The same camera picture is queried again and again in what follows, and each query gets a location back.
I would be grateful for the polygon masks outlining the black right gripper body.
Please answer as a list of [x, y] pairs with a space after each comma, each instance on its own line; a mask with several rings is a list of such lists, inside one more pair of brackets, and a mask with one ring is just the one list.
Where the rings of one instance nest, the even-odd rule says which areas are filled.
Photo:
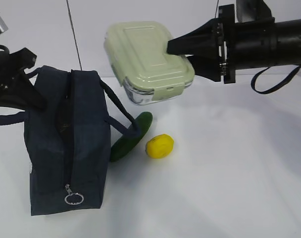
[[215, 43], [215, 80], [225, 84], [236, 82], [234, 44], [235, 44], [235, 5], [217, 7], [213, 19], [213, 39]]

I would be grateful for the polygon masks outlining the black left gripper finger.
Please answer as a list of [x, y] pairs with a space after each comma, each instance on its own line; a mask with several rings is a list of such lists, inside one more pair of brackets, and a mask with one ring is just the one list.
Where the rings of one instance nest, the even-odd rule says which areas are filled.
[[33, 104], [30, 102], [28, 96], [28, 94], [19, 92], [14, 92], [13, 94], [0, 92], [0, 107], [32, 108]]
[[38, 70], [34, 70], [28, 74], [20, 74], [20, 97], [26, 103], [28, 109], [44, 110], [47, 106], [47, 101], [30, 81], [38, 73]]

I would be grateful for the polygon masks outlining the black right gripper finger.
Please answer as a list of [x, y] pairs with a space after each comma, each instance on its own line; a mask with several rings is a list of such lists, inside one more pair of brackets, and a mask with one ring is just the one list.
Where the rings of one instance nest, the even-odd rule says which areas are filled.
[[214, 18], [196, 30], [169, 40], [166, 52], [171, 55], [217, 56], [218, 19]]
[[201, 56], [188, 56], [195, 75], [207, 78], [214, 82], [221, 81], [220, 65], [218, 60], [207, 59]]

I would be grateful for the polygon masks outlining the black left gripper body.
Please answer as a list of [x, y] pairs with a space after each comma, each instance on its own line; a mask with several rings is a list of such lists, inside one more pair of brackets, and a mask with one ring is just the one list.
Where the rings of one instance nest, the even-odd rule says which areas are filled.
[[6, 94], [21, 96], [33, 85], [26, 69], [35, 66], [37, 56], [27, 48], [10, 53], [8, 48], [0, 48], [0, 97]]

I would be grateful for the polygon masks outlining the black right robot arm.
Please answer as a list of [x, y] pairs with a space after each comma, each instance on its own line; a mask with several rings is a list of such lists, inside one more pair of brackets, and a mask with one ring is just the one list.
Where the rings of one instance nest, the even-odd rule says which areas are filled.
[[186, 55], [195, 74], [214, 82], [236, 82], [236, 71], [301, 66], [301, 19], [276, 22], [263, 0], [221, 5], [196, 30], [168, 41], [166, 52]]

